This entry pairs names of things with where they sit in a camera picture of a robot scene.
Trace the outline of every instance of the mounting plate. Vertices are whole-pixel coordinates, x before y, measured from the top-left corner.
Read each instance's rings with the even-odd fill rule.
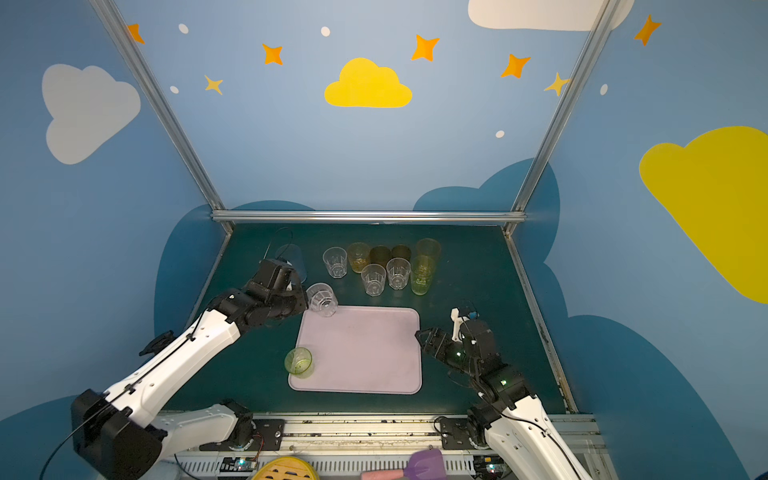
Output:
[[[440,441],[443,450],[469,450],[473,449],[469,442],[469,429],[467,419],[448,419],[438,417],[435,424],[440,431]]]
[[[200,445],[201,452],[274,452],[280,450],[283,443],[283,429],[286,421],[282,419],[253,419],[254,431],[253,441],[245,449],[237,449],[231,440],[225,440],[218,443],[206,443]],[[260,438],[264,439],[264,446],[261,446]]]

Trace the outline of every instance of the dark green table surface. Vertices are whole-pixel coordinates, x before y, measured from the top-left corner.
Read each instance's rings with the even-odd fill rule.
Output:
[[[236,225],[227,250],[210,282],[203,305],[230,287],[241,288],[257,271],[266,245],[280,225]],[[325,282],[342,305],[404,306],[419,312],[421,327],[451,331],[451,308],[472,301],[493,330],[504,361],[526,376],[550,413],[564,413],[557,384],[549,368],[515,267],[498,227],[428,225],[318,225],[294,224],[293,242],[303,251],[307,270],[305,288]],[[374,247],[404,243],[415,250],[424,237],[442,245],[435,281],[424,296],[387,287],[371,297],[362,289],[360,275],[348,269],[342,279],[331,278],[323,265],[323,251],[364,241]],[[280,232],[273,243],[288,243]],[[254,330],[214,357],[166,404],[166,409],[201,409],[232,398],[254,412],[429,412],[463,413],[477,402],[464,375],[448,377],[447,367],[422,358],[422,388],[415,395],[297,392],[288,386],[283,359],[296,345],[301,316],[272,328]]]

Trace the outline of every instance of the purple spatula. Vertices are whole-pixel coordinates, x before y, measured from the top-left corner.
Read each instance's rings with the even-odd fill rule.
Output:
[[[402,470],[363,472],[360,480],[396,480],[402,477],[409,480],[446,480],[446,476],[442,453],[434,449],[414,453],[408,460],[408,466]]]

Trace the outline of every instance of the orange star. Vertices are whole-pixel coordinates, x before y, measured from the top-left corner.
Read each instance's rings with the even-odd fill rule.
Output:
[[[129,25],[128,26],[128,31],[131,33],[131,37],[133,37],[135,41],[141,43],[142,45],[146,45],[144,43],[144,39],[141,37],[141,35],[139,35],[139,24],[138,23],[135,24],[135,25]]]
[[[416,51],[413,52],[411,60],[417,60],[419,58],[426,58],[432,61],[432,49],[435,48],[439,38],[433,38],[432,40],[425,40],[424,38],[416,36]]]
[[[520,78],[520,75],[523,74],[523,67],[530,59],[531,57],[517,58],[514,55],[509,55],[509,65],[507,65],[507,69],[502,73],[502,78],[508,77],[509,75],[514,75],[515,77]]]
[[[280,50],[283,50],[283,47],[270,48],[265,44],[261,44],[261,46],[264,47],[264,51],[266,52],[266,58],[264,58],[265,65],[268,63],[276,63],[278,65],[283,64],[283,61],[280,60]]]
[[[661,26],[661,23],[656,23],[653,20],[650,19],[650,15],[648,15],[648,20],[645,21],[645,25],[643,26],[643,29],[640,30],[640,32],[635,35],[635,40],[642,40],[643,46],[648,45],[648,39],[650,36],[656,31],[657,28]]]

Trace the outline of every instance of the metal frame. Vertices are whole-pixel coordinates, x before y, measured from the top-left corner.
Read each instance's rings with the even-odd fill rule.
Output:
[[[187,324],[184,326],[184,329],[188,329],[190,325],[192,325],[192,322],[194,322],[195,319],[197,318],[197,311],[200,309],[200,305],[203,302],[203,297],[205,296],[205,293],[208,291],[208,287],[210,286],[210,281],[211,279],[214,278],[214,273],[216,273],[216,269],[219,268],[219,262],[221,261],[221,257],[224,256],[224,251],[227,249],[227,246],[230,244],[231,238],[232,238],[232,232],[227,231],[227,235],[224,237],[224,242],[222,242],[221,248],[219,249],[219,253],[218,255],[216,255],[214,264],[210,268],[210,272],[208,272],[208,277],[205,279],[205,284],[203,285],[203,289],[200,291],[200,295],[197,296],[197,301],[195,302],[194,308],[192,309],[192,312],[190,313],[190,316],[187,319]]]
[[[557,145],[560,135],[568,123],[568,119],[574,110],[579,95],[581,95],[581,91],[584,90],[584,85],[587,83],[592,68],[603,51],[605,42],[611,33],[611,24],[613,23],[617,7],[622,1],[604,0],[571,73],[571,81],[568,82],[565,93],[560,98],[560,102],[558,102],[558,107],[554,111],[554,116],[544,135],[544,140],[541,142],[533,163],[531,163],[531,168],[528,169],[528,174],[525,175],[520,191],[515,198],[515,202],[512,204],[512,211],[522,212],[528,206],[533,190],[544,173],[544,168],[547,166],[554,147]],[[504,226],[505,232],[511,233],[515,225],[515,223],[507,223]]]
[[[440,448],[434,427],[437,414],[396,413],[270,413],[254,414],[255,419],[284,419],[283,441],[276,452],[261,452],[258,465],[283,455],[300,455],[322,478],[359,477],[361,472],[402,468],[410,454]],[[466,418],[466,415],[446,415]],[[594,480],[616,480],[598,424],[592,415],[550,415],[566,445],[584,459]],[[449,478],[468,478],[473,472],[472,456],[491,450],[443,450]],[[226,457],[253,456],[253,453],[187,451],[178,454],[179,462],[201,480],[216,478]],[[253,473],[228,473],[233,478]]]
[[[347,210],[214,210],[211,217],[231,222],[304,222],[304,223],[518,223],[523,212],[413,212]]]
[[[504,239],[507,242],[509,255],[512,257],[512,262],[515,264],[515,270],[518,272],[518,278],[520,279],[520,284],[523,287],[525,299],[528,302],[528,308],[531,310],[531,315],[533,316],[533,320],[536,323],[536,327],[538,328],[538,335],[541,338],[541,344],[544,346],[544,351],[547,354],[549,366],[552,369],[554,379],[560,388],[560,394],[563,397],[565,409],[567,412],[578,413],[576,400],[574,399],[573,393],[571,393],[571,387],[568,385],[568,380],[565,378],[563,365],[560,364],[560,358],[558,357],[557,351],[554,349],[554,344],[552,343],[552,338],[549,336],[547,324],[544,322],[544,316],[542,316],[541,310],[538,308],[536,296],[533,294],[531,282],[528,281],[528,274],[525,273],[525,267],[523,267],[523,262],[520,258],[520,253],[518,253],[518,248],[515,246],[515,242],[513,241],[512,235],[510,233],[503,232],[503,234]]]
[[[214,184],[210,181],[208,173],[200,162],[200,158],[197,156],[194,148],[192,148],[192,143],[187,134],[184,133],[181,123],[176,118],[170,104],[163,95],[157,79],[149,68],[149,64],[141,54],[136,41],[126,29],[125,20],[120,14],[118,7],[112,0],[90,0],[90,2],[107,33],[118,48],[120,55],[122,55],[128,68],[130,68],[131,73],[134,74],[136,82],[138,82],[141,90],[147,96],[154,112],[157,114],[163,127],[165,127],[165,131],[168,133],[171,141],[174,142],[181,160],[187,165],[192,177],[197,182],[197,186],[203,192],[206,201],[214,210],[225,209],[226,207],[216,192]],[[222,223],[222,226],[228,233],[232,232],[231,224]]]

